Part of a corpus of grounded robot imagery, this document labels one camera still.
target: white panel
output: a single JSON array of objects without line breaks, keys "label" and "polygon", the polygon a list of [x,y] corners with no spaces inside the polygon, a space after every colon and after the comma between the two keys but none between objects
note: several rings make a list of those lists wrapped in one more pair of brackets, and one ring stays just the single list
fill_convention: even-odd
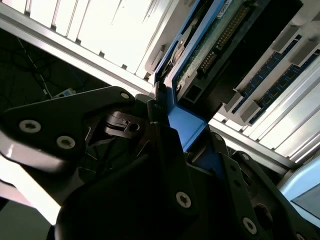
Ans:
[{"label": "white panel", "polygon": [[170,0],[157,0],[153,10],[149,9],[151,3],[150,0],[122,1],[112,24],[103,27],[100,38],[104,57],[118,66],[126,65],[132,73],[141,63]]},{"label": "white panel", "polygon": [[20,13],[25,12],[27,0],[2,0],[2,2]]},{"label": "white panel", "polygon": [[302,143],[309,142],[310,136],[318,135],[320,132],[320,111],[313,115],[302,127],[295,131],[283,144],[281,144],[275,151],[283,156],[288,156]]},{"label": "white panel", "polygon": [[219,122],[222,122],[223,120],[225,120],[226,117],[217,112],[217,113],[213,116],[213,118],[216,119],[216,120],[218,120]]},{"label": "white panel", "polygon": [[230,128],[232,128],[236,131],[240,131],[243,128],[243,126],[235,123],[234,121],[232,121],[230,119],[228,121],[226,121],[225,125],[229,126]]},{"label": "white panel", "polygon": [[[114,33],[111,30],[111,22],[119,3],[120,0],[90,1],[78,36],[83,47],[98,54],[102,50],[104,36],[110,40],[114,39],[116,43],[120,43],[118,39],[121,37],[120,34]],[[121,45],[109,45],[108,51],[117,54],[118,48],[121,48]]]},{"label": "white panel", "polygon": [[267,148],[277,148],[319,109],[320,84],[260,140]]},{"label": "white panel", "polygon": [[87,8],[89,0],[77,0],[76,8],[74,11],[73,19],[70,25],[69,32],[67,33],[67,37],[72,40],[76,41],[82,20],[84,19],[85,11]]},{"label": "white panel", "polygon": [[60,0],[59,9],[56,15],[55,26],[56,32],[66,36],[71,21],[72,12],[74,11],[76,0]]},{"label": "white panel", "polygon": [[57,0],[32,0],[30,18],[50,28]]}]

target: blue metal bracket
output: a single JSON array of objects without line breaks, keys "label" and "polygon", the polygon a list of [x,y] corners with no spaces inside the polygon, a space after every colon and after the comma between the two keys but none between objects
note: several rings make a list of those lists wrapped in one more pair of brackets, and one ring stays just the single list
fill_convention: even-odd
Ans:
[{"label": "blue metal bracket", "polygon": [[[194,3],[188,18],[184,22],[174,42],[171,44],[164,58],[160,62],[158,68],[156,69],[155,75],[154,75],[155,82],[158,81],[158,74],[160,69],[162,69],[162,66],[165,64],[166,59],[170,58],[169,56],[170,52],[176,46],[177,41],[181,36],[181,33],[187,26],[188,20],[192,17],[192,14],[196,10],[196,7],[199,4],[199,2],[200,0],[197,0]],[[178,105],[175,82],[181,70],[183,69],[184,65],[187,63],[188,59],[190,58],[190,56],[196,49],[197,45],[199,44],[200,40],[202,39],[206,31],[208,30],[209,26],[218,15],[219,11],[224,5],[224,2],[225,0],[214,0],[210,8],[208,9],[207,13],[205,14],[199,27],[193,34],[187,47],[183,51],[183,54],[181,55],[178,62],[172,68],[170,74],[166,77],[164,81],[164,84],[166,85],[166,88],[167,88],[167,109],[168,109],[168,118],[169,118],[170,126],[178,131],[181,145],[184,151],[186,151],[191,146],[191,144],[197,139],[197,137],[205,129],[205,127],[207,126],[207,122]]]}]

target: black plastic part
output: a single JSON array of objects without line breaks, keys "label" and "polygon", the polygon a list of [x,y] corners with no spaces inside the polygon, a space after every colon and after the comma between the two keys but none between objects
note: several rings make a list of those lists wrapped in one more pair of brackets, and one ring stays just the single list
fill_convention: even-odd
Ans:
[{"label": "black plastic part", "polygon": [[[75,162],[84,155],[85,138],[89,140],[92,137],[98,123],[107,113],[128,109],[134,103],[135,98],[130,93],[111,86],[11,108],[0,115],[0,128],[11,139],[59,158],[61,164],[56,171],[64,172],[73,169]],[[23,132],[19,128],[19,123],[23,120],[37,121],[41,130],[36,133]],[[57,145],[57,138],[60,136],[73,138],[75,146],[67,150],[60,148]],[[30,162],[19,163],[34,167],[35,161],[31,159]]]},{"label": "black plastic part", "polygon": [[[177,237],[195,220],[198,204],[178,132],[156,104],[147,102],[150,125],[138,158],[73,192],[58,215],[57,239]],[[178,192],[189,196],[189,208],[177,202]]]},{"label": "black plastic part", "polygon": [[[235,38],[241,34],[241,31],[250,27],[249,31],[232,53],[226,48],[226,52],[213,65],[205,80],[209,78],[210,85],[190,110],[210,120],[222,103],[228,103],[231,100],[234,95],[233,89],[252,69],[301,6],[300,0],[271,0],[251,27],[244,22]],[[215,67],[221,64],[223,65],[220,69]]]},{"label": "black plastic part", "polygon": [[[237,151],[232,158],[238,162],[242,172],[251,180],[252,185],[247,185],[251,204],[255,208],[258,220],[262,222],[270,237],[273,236],[273,239],[297,239],[297,234],[300,234],[306,240],[320,239],[312,226],[299,215],[249,155]],[[257,206],[260,209],[263,207],[264,211],[259,211]]]}]

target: black cable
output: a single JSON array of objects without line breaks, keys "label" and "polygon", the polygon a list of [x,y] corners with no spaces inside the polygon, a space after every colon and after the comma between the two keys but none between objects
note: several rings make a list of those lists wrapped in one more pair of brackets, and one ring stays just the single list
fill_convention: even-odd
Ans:
[{"label": "black cable", "polygon": [[[10,58],[11,58],[10,60],[11,60],[11,64],[13,66],[15,66],[16,68],[18,68],[19,70],[21,70],[23,72],[30,72],[31,74],[33,74],[32,75],[33,78],[35,79],[37,84],[42,88],[42,90],[44,88],[44,86],[42,86],[43,81],[39,80],[35,76],[36,74],[42,75],[45,82],[48,82],[59,89],[62,89],[62,90],[68,89],[70,86],[59,85],[59,84],[53,82],[52,80],[50,80],[50,78],[52,76],[51,66],[53,64],[55,64],[56,62],[58,62],[58,60],[53,59],[53,57],[46,52],[44,52],[44,54],[45,54],[44,56],[41,56],[39,53],[32,51],[30,49],[30,46],[31,46],[31,44],[27,43],[27,46],[24,48],[25,51],[27,52],[27,54],[30,55],[30,53],[32,53],[32,55],[37,55],[37,57],[38,57],[36,60],[32,60],[32,62],[30,62],[30,60],[26,57],[26,54],[25,54],[24,49],[22,47],[17,48],[15,50],[10,50],[10,49],[7,49],[7,48],[0,46],[0,49],[5,50],[10,53]],[[26,65],[19,63],[17,57],[20,57],[21,60],[23,60],[23,62],[26,63]],[[79,89],[83,89],[85,87],[85,85],[87,84],[89,78],[90,78],[90,76],[88,76],[87,79],[83,82],[83,85],[76,87],[76,88],[73,88],[73,89],[76,91]]]}]

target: bright window light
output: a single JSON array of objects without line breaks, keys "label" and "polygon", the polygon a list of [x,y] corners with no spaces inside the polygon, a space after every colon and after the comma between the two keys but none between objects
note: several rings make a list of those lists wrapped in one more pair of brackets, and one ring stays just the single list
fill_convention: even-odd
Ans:
[{"label": "bright window light", "polygon": [[66,36],[71,21],[72,13],[76,5],[76,0],[60,0],[58,12],[56,15],[56,32]]},{"label": "bright window light", "polygon": [[48,220],[55,225],[61,206],[21,167],[0,155],[1,180],[10,183]]},{"label": "bright window light", "polygon": [[27,0],[2,0],[2,2],[20,13],[25,12]]},{"label": "bright window light", "polygon": [[30,18],[50,28],[54,17],[57,0],[32,0]]}]

